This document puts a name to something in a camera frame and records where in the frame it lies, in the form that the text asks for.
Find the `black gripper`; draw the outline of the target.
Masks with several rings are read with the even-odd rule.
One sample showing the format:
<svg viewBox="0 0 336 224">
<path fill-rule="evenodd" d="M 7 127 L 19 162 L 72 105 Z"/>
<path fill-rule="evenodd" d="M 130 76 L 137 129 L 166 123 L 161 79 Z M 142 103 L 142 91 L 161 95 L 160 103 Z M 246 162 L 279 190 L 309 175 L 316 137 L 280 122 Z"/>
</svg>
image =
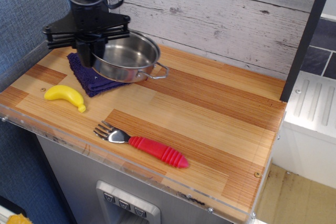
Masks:
<svg viewBox="0 0 336 224">
<path fill-rule="evenodd" d="M 69 0 L 70 11 L 43 28 L 49 49 L 72 46 L 84 67 L 92 67 L 91 54 L 102 58 L 107 40 L 128 36 L 128 15 L 108 12 L 107 0 Z"/>
</svg>

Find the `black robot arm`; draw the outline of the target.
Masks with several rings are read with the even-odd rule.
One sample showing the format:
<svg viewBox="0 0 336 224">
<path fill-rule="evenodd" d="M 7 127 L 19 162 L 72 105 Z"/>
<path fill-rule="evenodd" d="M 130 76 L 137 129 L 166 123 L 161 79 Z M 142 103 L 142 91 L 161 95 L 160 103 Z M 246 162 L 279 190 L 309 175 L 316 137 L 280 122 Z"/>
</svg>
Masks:
<svg viewBox="0 0 336 224">
<path fill-rule="evenodd" d="M 70 11 L 62 19 L 43 28 L 49 49 L 72 47 L 80 62 L 92 67 L 102 57 L 106 43 L 129 36 L 130 17 L 110 13 L 123 4 L 123 0 L 108 4 L 107 0 L 69 0 Z"/>
</svg>

